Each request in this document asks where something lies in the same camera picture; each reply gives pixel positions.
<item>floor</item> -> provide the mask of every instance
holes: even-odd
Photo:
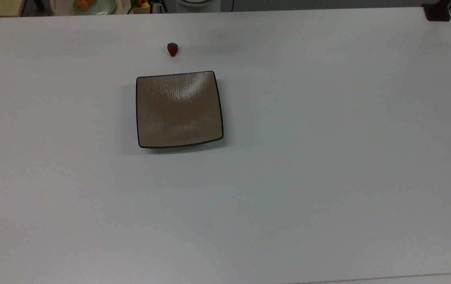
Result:
[[[168,9],[175,11],[176,0],[166,0]],[[48,0],[43,0],[45,11],[36,7],[34,0],[26,0],[23,17],[52,16]],[[436,0],[235,0],[234,11],[276,11],[290,9],[347,9],[365,7],[420,7],[422,3]],[[221,0],[221,10],[230,11],[233,0]]]

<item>brown plate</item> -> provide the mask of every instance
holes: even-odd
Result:
[[[136,124],[142,148],[220,140],[224,123],[213,71],[136,79]]]

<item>cable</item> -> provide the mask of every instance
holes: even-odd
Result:
[[[128,15],[129,15],[129,13],[132,11],[132,8],[134,7],[134,2],[132,2],[131,3],[131,8],[129,9],[129,11],[128,11]]]

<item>plate rim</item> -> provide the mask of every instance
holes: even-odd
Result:
[[[153,78],[153,77],[166,77],[166,76],[175,76],[175,75],[186,75],[186,74],[195,74],[195,73],[207,73],[211,72],[213,74],[213,79],[215,81],[215,88],[217,90],[217,98],[218,98],[218,110],[220,111],[220,128],[222,129],[222,135],[219,138],[215,138],[212,140],[206,140],[203,142],[191,143],[191,144],[180,144],[180,145],[172,145],[172,146],[142,146],[140,141],[140,124],[138,122],[138,79],[140,78]],[[201,72],[187,72],[187,73],[177,73],[177,74],[166,74],[166,75],[155,75],[155,76],[140,76],[136,78],[136,134],[138,137],[138,145],[143,149],[166,149],[166,148],[178,148],[178,147],[186,147],[186,146],[194,146],[201,145],[210,142],[215,142],[224,138],[224,117],[222,116],[222,105],[220,104],[220,93],[218,92],[218,84],[217,77],[215,76],[215,72],[212,70],[201,71]]]
[[[106,14],[104,14],[104,15],[111,15],[113,12],[114,12],[114,10],[115,10],[115,8],[117,7],[117,1],[116,0],[108,0],[108,1],[110,1],[110,2],[112,2],[113,4],[114,4],[114,7],[112,8],[112,10],[111,11],[108,11]],[[104,15],[101,15],[101,14],[99,14],[99,15],[94,15],[94,14],[79,14],[78,13],[78,10],[77,10],[77,7],[76,7],[76,5],[75,5],[75,0],[73,0],[72,1],[72,6],[73,6],[73,11],[74,11],[74,13],[77,15],[77,16],[104,16]]]

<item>red strawberry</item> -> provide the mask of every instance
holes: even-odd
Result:
[[[178,45],[176,43],[168,43],[168,52],[171,57],[175,57],[178,52]]]

